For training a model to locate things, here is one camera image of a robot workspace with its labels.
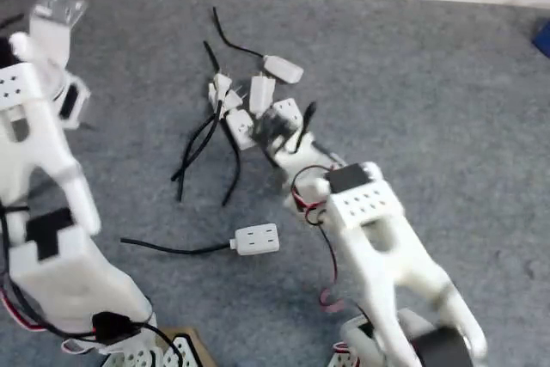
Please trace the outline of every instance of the blue object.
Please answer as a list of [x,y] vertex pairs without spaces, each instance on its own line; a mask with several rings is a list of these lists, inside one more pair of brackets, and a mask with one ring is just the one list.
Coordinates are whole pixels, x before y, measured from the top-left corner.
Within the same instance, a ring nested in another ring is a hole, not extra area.
[[548,21],[542,30],[535,36],[533,45],[544,53],[547,58],[550,58],[550,21]]

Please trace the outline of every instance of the red wire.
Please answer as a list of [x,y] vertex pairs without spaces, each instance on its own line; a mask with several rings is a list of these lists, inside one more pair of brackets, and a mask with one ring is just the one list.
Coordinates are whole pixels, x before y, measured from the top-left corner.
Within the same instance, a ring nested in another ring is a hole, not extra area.
[[45,329],[39,325],[31,324],[27,320],[25,320],[21,314],[19,314],[19,311],[14,307],[14,305],[11,303],[11,301],[8,299],[8,296],[6,295],[5,291],[0,291],[0,295],[2,298],[2,302],[6,309],[8,310],[8,313],[17,321],[23,328],[26,328],[29,331],[45,331]]

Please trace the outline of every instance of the white robot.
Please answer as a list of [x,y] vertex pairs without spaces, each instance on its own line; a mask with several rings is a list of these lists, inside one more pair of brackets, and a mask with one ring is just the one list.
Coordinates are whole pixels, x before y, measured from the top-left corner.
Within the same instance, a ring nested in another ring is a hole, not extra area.
[[[480,325],[449,275],[426,252],[381,170],[372,162],[346,165],[307,131],[310,107],[297,119],[290,107],[276,102],[254,126],[253,138],[286,175],[285,205],[338,239],[363,297],[358,306],[364,315],[342,326],[347,348],[335,347],[331,365],[355,366],[359,360],[369,367],[479,364],[487,351]],[[431,303],[441,325],[434,327],[409,309],[398,311],[398,285]],[[349,352],[354,363],[345,364],[342,352]]]
[[[9,273],[2,299],[17,321],[55,333],[67,351],[140,353],[147,365],[154,358],[162,365],[149,300],[92,241],[100,218],[63,132],[79,126],[89,98],[84,83],[65,70],[70,31],[85,7],[82,0],[39,0],[29,34],[11,35],[0,51],[13,63],[0,69],[0,206]],[[29,219],[24,205],[36,168],[61,186],[69,208]],[[24,315],[9,300],[7,284]]]
[[[8,280],[36,331],[55,333],[82,351],[136,357],[140,365],[181,365],[181,357],[167,363],[155,344],[149,300],[91,239],[100,219],[63,132],[78,127],[89,98],[84,83],[64,68],[70,29],[85,7],[81,0],[39,0],[29,34],[12,35],[9,50],[0,51],[14,59],[0,68],[0,212]],[[285,172],[291,190],[285,205],[333,232],[363,290],[358,304],[368,319],[363,315],[341,328],[346,351],[372,367],[477,364],[486,355],[485,336],[448,274],[425,251],[380,169],[368,162],[345,165],[322,148],[307,131],[308,115],[293,100],[277,102],[250,136]],[[25,197],[35,168],[59,183],[68,209],[29,219]],[[398,311],[396,285],[430,301],[441,326]]]

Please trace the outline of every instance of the gray carpet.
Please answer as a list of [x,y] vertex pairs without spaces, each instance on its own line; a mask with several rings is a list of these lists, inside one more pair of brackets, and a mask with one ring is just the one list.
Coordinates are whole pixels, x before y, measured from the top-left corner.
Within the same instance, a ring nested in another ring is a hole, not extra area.
[[[34,0],[0,0],[2,15]],[[319,234],[281,205],[258,150],[220,209],[233,158],[221,132],[190,170],[186,202],[174,171],[187,134],[206,114],[211,41],[237,82],[260,64],[224,47],[211,23],[305,68],[278,86],[300,108],[317,100],[317,137],[350,162],[378,162],[432,256],[485,329],[490,365],[550,365],[550,60],[529,43],[549,11],[413,0],[89,0],[70,69],[93,91],[96,131],[71,132],[108,259],[134,277],[162,326],[193,325],[220,366],[322,366],[352,311],[323,314],[330,262]],[[174,246],[226,241],[275,222],[281,251],[182,258],[123,246],[128,235]],[[341,254],[339,291],[353,296]],[[405,294],[402,305],[425,305]],[[95,365],[62,354],[48,334],[0,314],[0,365]]]

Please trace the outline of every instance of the white robot bracket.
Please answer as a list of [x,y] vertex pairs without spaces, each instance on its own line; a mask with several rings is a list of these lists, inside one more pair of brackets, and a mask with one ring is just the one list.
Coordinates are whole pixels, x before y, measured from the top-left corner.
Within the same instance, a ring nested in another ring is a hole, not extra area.
[[[444,326],[463,336],[473,359],[484,358],[486,338],[480,325],[449,275],[426,252],[381,170],[372,162],[342,167],[337,156],[315,146],[311,132],[303,134],[302,145],[295,150],[300,133],[296,131],[282,148],[273,139],[266,151],[304,199],[324,205],[322,221],[355,273],[363,296],[359,304],[376,331],[377,350],[395,366],[422,366],[395,304],[395,287],[403,285],[431,303]],[[296,176],[311,165],[325,169],[312,168]],[[301,213],[291,195],[285,205]]]

